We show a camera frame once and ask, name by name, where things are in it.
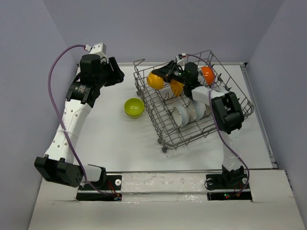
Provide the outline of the white bowl stack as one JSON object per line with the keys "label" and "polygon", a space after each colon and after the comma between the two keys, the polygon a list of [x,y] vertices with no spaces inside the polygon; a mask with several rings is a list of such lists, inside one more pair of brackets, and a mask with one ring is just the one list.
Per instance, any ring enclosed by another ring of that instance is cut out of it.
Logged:
{"label": "white bowl stack", "polygon": [[172,117],[178,127],[184,127],[189,123],[190,112],[182,105],[175,105],[172,108]]}

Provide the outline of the orange bowl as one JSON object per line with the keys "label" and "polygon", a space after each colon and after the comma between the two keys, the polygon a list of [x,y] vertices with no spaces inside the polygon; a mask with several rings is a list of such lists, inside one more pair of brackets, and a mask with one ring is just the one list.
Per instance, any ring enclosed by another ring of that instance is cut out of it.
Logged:
{"label": "orange bowl", "polygon": [[155,90],[161,90],[164,88],[164,79],[150,72],[147,77],[147,84]]}
{"label": "orange bowl", "polygon": [[171,90],[173,92],[173,95],[175,97],[178,97],[183,92],[184,84],[182,84],[182,83],[180,83],[180,82],[178,82],[176,80],[171,80],[170,87],[171,87]]}

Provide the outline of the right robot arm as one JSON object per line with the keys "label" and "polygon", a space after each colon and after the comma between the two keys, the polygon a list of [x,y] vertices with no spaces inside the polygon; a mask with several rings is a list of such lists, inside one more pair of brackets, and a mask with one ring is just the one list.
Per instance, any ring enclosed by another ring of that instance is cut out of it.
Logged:
{"label": "right robot arm", "polygon": [[250,178],[249,168],[237,153],[239,132],[245,120],[241,105],[234,92],[219,92],[213,89],[213,82],[204,86],[199,81],[199,68],[193,62],[181,67],[174,61],[154,69],[150,76],[161,78],[164,82],[182,84],[182,91],[193,102],[210,107],[214,125],[223,144],[222,173],[209,176],[211,190],[239,188],[243,191]]}

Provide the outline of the white bowl red rim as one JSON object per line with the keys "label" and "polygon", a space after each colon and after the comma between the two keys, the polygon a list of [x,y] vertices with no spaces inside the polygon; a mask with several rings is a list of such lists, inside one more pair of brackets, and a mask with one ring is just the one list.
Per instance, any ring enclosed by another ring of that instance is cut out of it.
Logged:
{"label": "white bowl red rim", "polygon": [[215,75],[214,71],[209,66],[201,67],[202,74],[207,82],[208,85],[212,85],[214,83]]}

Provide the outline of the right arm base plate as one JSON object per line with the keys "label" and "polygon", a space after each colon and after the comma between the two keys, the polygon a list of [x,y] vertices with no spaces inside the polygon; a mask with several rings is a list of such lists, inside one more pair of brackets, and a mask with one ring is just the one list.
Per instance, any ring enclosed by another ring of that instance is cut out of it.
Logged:
{"label": "right arm base plate", "polygon": [[252,201],[252,195],[249,184],[246,185],[247,177],[239,179],[234,184],[225,185],[221,181],[221,174],[208,174],[204,182],[207,190],[208,201],[226,201],[226,200],[249,200]]}

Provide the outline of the green bowl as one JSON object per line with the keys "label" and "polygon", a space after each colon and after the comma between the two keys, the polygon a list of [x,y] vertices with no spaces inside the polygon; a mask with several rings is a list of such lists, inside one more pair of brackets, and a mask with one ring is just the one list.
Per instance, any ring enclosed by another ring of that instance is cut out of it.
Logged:
{"label": "green bowl", "polygon": [[144,110],[144,102],[139,98],[130,98],[124,104],[124,111],[130,118],[139,118]]}

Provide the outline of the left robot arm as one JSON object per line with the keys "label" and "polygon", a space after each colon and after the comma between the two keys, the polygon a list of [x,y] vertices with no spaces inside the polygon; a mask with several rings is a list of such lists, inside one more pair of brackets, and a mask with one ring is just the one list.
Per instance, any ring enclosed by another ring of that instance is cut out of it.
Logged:
{"label": "left robot arm", "polygon": [[100,57],[97,54],[82,56],[80,72],[66,94],[64,112],[53,141],[44,156],[37,157],[34,162],[35,168],[46,181],[70,187],[90,183],[95,189],[106,185],[106,169],[81,165],[75,147],[101,88],[123,80],[124,73],[114,57]]}

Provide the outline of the grey wire dish rack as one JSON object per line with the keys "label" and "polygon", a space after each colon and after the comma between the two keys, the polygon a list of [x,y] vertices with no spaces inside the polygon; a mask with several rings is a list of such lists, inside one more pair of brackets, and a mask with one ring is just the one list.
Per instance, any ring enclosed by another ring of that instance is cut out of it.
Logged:
{"label": "grey wire dish rack", "polygon": [[[149,73],[160,67],[167,65],[161,63],[146,69],[141,69],[144,59],[134,61],[134,79],[137,88],[137,95],[140,96],[145,104],[146,111],[158,135],[158,143],[162,145],[162,151],[168,149],[177,149],[180,146],[187,145],[200,138],[206,138],[216,131],[210,112],[199,121],[192,121],[184,126],[178,127],[172,117],[172,108],[175,105],[188,107],[189,98],[184,93],[175,97],[170,84],[165,83],[164,88],[155,90],[147,84]],[[254,106],[251,99],[235,80],[235,76],[217,59],[215,54],[210,51],[202,51],[194,54],[192,57],[185,58],[185,62],[194,62],[200,68],[210,64],[215,75],[215,84],[213,89],[225,88],[234,92],[241,105],[245,118],[248,118],[254,112]]]}

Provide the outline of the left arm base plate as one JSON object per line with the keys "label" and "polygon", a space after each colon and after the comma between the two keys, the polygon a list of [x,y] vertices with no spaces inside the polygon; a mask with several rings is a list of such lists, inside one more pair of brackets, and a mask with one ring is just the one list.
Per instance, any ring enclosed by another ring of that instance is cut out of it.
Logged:
{"label": "left arm base plate", "polygon": [[106,182],[102,186],[92,184],[102,193],[96,191],[90,185],[79,186],[76,194],[78,201],[106,201],[106,202],[120,202],[122,201],[122,175],[121,174],[106,174]]}

